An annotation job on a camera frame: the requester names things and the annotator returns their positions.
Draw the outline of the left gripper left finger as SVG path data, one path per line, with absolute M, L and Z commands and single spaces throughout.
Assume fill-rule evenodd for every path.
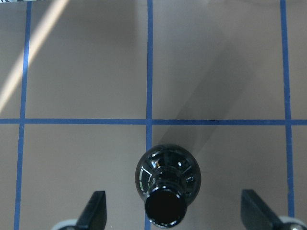
M 104 230 L 106 227 L 106 193 L 95 191 L 76 222 L 78 230 Z

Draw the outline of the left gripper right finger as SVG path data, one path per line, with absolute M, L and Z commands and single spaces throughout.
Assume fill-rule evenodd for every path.
M 240 205 L 241 221 L 247 230 L 279 230 L 283 222 L 252 189 L 243 189 Z

